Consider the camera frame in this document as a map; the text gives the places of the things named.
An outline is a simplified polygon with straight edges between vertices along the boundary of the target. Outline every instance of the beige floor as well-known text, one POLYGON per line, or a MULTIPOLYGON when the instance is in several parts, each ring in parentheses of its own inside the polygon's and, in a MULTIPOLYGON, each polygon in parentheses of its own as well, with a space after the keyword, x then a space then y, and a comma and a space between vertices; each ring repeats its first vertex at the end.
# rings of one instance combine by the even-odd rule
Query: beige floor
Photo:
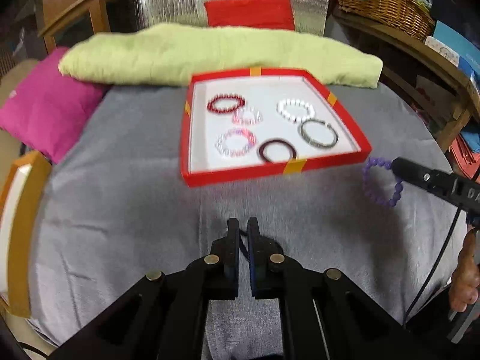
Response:
MULTIPOLYGON (((44 340, 42 340, 35 331, 28 325, 27 321, 24 318, 19 318, 15 317, 13 315, 10 315, 8 313, 5 313, 5 315, 2 313, 2 316, 4 316, 4 319, 17 339, 17 341, 25 342, 26 344, 29 344, 39 350, 41 350, 43 353, 49 355, 51 352, 55 349, 52 345, 48 344, 44 340)), ((30 351, 26 351, 26 353, 32 358, 33 360, 41 360, 43 359, 42 356, 32 353, 30 351)))

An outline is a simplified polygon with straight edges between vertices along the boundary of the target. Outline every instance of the metal rivet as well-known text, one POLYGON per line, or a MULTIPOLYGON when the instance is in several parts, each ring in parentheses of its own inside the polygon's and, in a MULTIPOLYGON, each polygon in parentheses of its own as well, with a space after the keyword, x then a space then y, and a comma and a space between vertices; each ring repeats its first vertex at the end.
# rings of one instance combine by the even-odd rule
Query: metal rivet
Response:
POLYGON ((279 253, 275 253, 270 256, 270 261, 275 264, 282 264, 282 262, 285 261, 285 256, 279 253))
POLYGON ((159 280, 159 278, 162 277, 162 275, 163 275, 162 271, 152 271, 152 272, 147 273, 145 276, 150 281, 157 281, 157 280, 159 280))
POLYGON ((331 268, 327 271, 327 277, 332 280, 338 280, 342 277, 342 273, 335 268, 331 268))
POLYGON ((205 256, 203 261, 205 261, 205 264, 212 266, 220 261, 220 257, 218 257, 216 254, 209 254, 208 256, 205 256))

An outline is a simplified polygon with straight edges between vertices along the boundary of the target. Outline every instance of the white beaded bracelet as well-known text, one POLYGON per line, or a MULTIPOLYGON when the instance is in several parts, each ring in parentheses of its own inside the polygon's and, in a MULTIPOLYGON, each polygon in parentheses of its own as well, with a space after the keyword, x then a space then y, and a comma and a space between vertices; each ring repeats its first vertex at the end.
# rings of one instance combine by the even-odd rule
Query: white beaded bracelet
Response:
POLYGON ((277 104, 277 112, 282 115, 286 120, 292 123, 303 123, 307 120, 312 119, 315 117, 315 109, 314 106, 311 105, 310 103, 304 102, 303 100, 300 99, 284 99, 280 101, 277 104), (285 107, 287 105, 292 105, 294 107, 301 107, 304 108, 307 111, 307 114, 305 116, 296 116, 296 115, 291 115, 290 112, 288 112, 285 107))

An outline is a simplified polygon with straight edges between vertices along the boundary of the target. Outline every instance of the pink cushion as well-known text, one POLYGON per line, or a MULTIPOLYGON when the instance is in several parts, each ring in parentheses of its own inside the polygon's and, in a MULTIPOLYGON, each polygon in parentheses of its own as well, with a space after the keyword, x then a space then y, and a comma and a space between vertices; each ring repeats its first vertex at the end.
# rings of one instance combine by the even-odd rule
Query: pink cushion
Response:
POLYGON ((109 86, 62 76, 59 47, 37 64, 0 109, 0 128, 58 163, 80 138, 109 86))

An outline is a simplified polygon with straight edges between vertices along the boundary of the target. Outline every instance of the gray fabric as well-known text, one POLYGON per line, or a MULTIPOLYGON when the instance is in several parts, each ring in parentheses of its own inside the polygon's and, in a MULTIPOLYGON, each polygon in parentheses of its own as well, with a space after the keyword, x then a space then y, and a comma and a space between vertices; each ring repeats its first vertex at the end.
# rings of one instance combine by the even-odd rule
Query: gray fabric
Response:
MULTIPOLYGON (((423 123, 387 87, 331 90, 373 156, 450 169, 423 123)), ((409 185, 394 209, 375 205, 364 198, 361 164, 189 189, 178 159, 185 96, 184 88, 114 87, 54 168, 35 230, 32 323, 60 344, 147 271, 184 269, 224 236, 229 217, 245 228, 250 216, 305 268, 339 268, 400 321, 454 208, 409 185)), ((392 193, 391 173, 374 169, 372 176, 385 196, 392 193)), ((461 216, 423 300, 449 278, 464 234, 461 216)), ((212 358, 280 353, 276 302, 251 298, 243 257, 239 276, 239 299, 210 307, 212 358)))

